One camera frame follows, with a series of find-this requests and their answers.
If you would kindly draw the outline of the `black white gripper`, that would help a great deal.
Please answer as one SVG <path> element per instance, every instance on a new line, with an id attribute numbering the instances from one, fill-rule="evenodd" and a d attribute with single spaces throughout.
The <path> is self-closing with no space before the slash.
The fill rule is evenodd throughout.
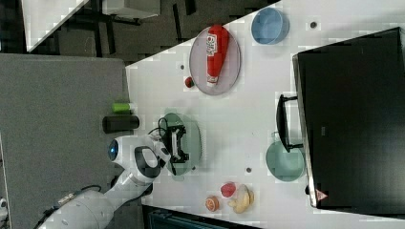
<path id="1" fill-rule="evenodd" d="M 181 146 L 181 139 L 186 134 L 183 125 L 158 127 L 155 128 L 155 131 L 159 132 L 159 136 L 171 156 L 171 163 L 185 163 L 189 159 L 189 154 Z"/>

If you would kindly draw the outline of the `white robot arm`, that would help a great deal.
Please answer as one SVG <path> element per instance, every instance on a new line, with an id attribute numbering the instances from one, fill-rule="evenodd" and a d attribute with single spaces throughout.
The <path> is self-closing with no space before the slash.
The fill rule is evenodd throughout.
<path id="1" fill-rule="evenodd" d="M 168 126 L 159 135 L 125 135 L 115 138 L 108 150 L 109 158 L 123 172 L 105 193 L 85 187 L 60 199 L 44 212 L 34 229 L 105 229 L 114 212 L 124 203 L 140 198 L 152 186 L 166 165 L 181 162 L 184 151 L 182 125 Z"/>

